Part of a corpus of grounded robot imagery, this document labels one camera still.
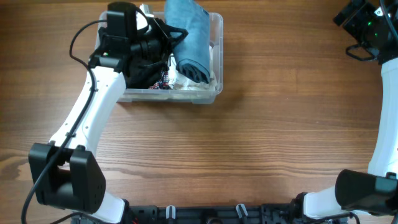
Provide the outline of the black cloth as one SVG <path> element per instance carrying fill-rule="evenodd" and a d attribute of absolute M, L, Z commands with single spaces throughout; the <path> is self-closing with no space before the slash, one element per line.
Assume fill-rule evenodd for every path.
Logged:
<path fill-rule="evenodd" d="M 130 54 L 125 75 L 126 88 L 148 89 L 160 80 L 165 70 L 165 54 L 145 52 L 139 46 L 132 46 Z"/>

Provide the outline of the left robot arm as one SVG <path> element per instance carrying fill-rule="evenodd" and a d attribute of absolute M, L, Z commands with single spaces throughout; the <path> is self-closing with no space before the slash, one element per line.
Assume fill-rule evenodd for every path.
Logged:
<path fill-rule="evenodd" d="M 95 223 L 136 223 L 129 202 L 107 191 L 96 148 L 118 99 L 158 75 L 188 32 L 129 2 L 110 3 L 96 24 L 98 45 L 83 63 L 87 77 L 77 101 L 48 143 L 29 151 L 34 184 L 28 197 Z"/>

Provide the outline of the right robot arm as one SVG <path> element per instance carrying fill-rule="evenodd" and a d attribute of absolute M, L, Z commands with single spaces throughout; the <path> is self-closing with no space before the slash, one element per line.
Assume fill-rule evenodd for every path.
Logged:
<path fill-rule="evenodd" d="M 333 19 L 357 41 L 346 48 L 359 61 L 378 61 L 382 78 L 379 131 L 367 172 L 345 169 L 333 186 L 303 192 L 290 203 L 289 222 L 333 223 L 360 215 L 397 223 L 397 1 L 350 1 Z"/>

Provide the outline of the white printed t-shirt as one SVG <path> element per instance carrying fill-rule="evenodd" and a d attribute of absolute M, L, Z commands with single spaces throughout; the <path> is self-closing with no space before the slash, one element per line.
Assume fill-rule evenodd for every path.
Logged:
<path fill-rule="evenodd" d="M 213 47 L 209 46 L 210 54 L 210 82 L 200 82 L 196 83 L 186 76 L 179 73 L 176 69 L 177 63 L 175 62 L 175 57 L 173 54 L 169 56 L 168 66 L 168 85 L 173 90 L 183 90 L 183 91 L 215 91 L 218 86 L 218 81 L 216 75 L 213 71 Z"/>

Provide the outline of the red plaid cloth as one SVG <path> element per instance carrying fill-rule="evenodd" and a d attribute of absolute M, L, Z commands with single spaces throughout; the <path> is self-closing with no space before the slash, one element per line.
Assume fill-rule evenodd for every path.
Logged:
<path fill-rule="evenodd" d="M 161 77 L 152 86 L 149 87 L 151 90 L 170 90 L 169 86 L 169 73 L 164 71 L 161 73 Z"/>

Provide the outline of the blue denim cloth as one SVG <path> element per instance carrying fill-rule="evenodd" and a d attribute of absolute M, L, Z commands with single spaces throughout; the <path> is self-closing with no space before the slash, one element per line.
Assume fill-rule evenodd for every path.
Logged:
<path fill-rule="evenodd" d="M 167 0 L 165 21 L 185 29 L 186 38 L 174 49 L 177 70 L 195 83 L 210 82 L 210 15 L 194 0 Z"/>

